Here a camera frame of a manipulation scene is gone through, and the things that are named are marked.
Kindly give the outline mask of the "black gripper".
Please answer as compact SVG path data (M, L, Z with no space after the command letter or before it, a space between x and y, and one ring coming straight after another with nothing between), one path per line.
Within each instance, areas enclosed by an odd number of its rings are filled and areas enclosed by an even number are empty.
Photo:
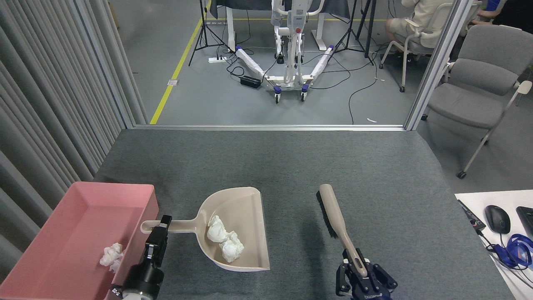
M122 285L124 300L156 300L165 277L158 269L162 265L168 241L168 226L172 216L163 215L160 223L152 227L145 241L144 260L148 263L137 264L130 268Z
M354 300L391 300L392 290L398 287L397 281L392 278L379 264L367 262L360 249L356 249L367 275L360 275L359 282L355 281L354 275L357 269L348 254L343 250L343 262L336 272L337 296L349 296Z

